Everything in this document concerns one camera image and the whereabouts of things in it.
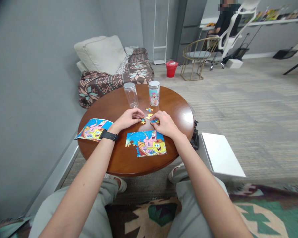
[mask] floor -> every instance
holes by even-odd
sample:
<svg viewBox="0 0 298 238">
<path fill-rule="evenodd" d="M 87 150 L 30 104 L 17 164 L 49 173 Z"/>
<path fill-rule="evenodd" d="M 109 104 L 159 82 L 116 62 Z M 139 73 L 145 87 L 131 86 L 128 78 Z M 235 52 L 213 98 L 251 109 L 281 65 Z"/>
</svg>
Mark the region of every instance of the floor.
<svg viewBox="0 0 298 238">
<path fill-rule="evenodd" d="M 204 80 L 186 82 L 177 68 L 166 77 L 165 65 L 153 65 L 155 80 L 182 95 L 190 104 L 198 130 L 225 135 L 247 178 L 235 182 L 298 185 L 298 57 L 246 59 L 240 69 L 203 69 Z M 175 196 L 167 174 L 176 159 L 149 175 L 126 178 L 128 189 L 116 204 L 141 203 Z M 71 184 L 85 159 L 78 154 L 63 187 Z"/>
</svg>

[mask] jar lid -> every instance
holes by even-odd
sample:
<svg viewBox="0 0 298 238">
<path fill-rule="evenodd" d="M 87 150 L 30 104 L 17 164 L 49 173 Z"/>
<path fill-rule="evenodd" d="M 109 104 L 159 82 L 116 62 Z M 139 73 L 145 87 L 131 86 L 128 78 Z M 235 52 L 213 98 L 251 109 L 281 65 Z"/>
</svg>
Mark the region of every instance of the jar lid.
<svg viewBox="0 0 298 238">
<path fill-rule="evenodd" d="M 160 83 L 158 81 L 150 81 L 149 82 L 149 86 L 151 87 L 158 87 L 160 85 Z"/>
<path fill-rule="evenodd" d="M 135 88 L 136 87 L 136 85 L 134 84 L 134 83 L 125 83 L 124 84 L 124 89 L 133 89 L 133 88 Z"/>
</svg>

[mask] black bag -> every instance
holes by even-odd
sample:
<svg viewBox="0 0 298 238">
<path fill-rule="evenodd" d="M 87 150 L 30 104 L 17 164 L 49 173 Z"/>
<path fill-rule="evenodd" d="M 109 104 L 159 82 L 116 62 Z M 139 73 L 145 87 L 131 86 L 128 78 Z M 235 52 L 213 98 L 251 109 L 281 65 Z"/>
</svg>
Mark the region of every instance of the black bag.
<svg viewBox="0 0 298 238">
<path fill-rule="evenodd" d="M 194 132 L 192 139 L 190 140 L 191 145 L 195 150 L 199 149 L 199 131 L 196 129 L 196 126 L 198 125 L 198 121 L 194 121 Z"/>
</svg>

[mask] patterned rug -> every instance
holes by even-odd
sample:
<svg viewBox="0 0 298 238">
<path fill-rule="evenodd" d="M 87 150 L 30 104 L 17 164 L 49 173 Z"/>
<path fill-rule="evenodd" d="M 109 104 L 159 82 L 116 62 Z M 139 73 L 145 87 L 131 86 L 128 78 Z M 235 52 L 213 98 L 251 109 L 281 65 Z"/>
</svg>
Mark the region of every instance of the patterned rug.
<svg viewBox="0 0 298 238">
<path fill-rule="evenodd" d="M 253 237 L 298 237 L 298 193 L 246 184 L 230 198 Z M 181 211 L 177 198 L 106 208 L 113 237 L 167 237 Z"/>
</svg>

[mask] patrick star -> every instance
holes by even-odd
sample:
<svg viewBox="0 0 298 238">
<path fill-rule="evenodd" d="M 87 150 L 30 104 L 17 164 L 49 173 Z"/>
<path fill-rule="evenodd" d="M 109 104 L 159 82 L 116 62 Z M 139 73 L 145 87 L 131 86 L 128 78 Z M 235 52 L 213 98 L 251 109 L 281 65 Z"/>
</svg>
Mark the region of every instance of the patrick star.
<svg viewBox="0 0 298 238">
<path fill-rule="evenodd" d="M 95 133 L 95 131 L 102 128 L 105 123 L 106 121 L 102 121 L 98 125 L 97 124 L 91 125 L 90 128 L 84 132 L 85 136 L 86 137 L 92 136 Z"/>
<path fill-rule="evenodd" d="M 150 138 L 146 137 L 143 140 L 143 142 L 145 143 L 145 145 L 142 146 L 142 150 L 147 155 L 152 155 L 151 152 L 154 151 L 154 149 L 153 149 L 153 142 L 156 141 L 156 137 L 157 137 L 157 132 L 156 131 L 153 131 Z"/>
</svg>

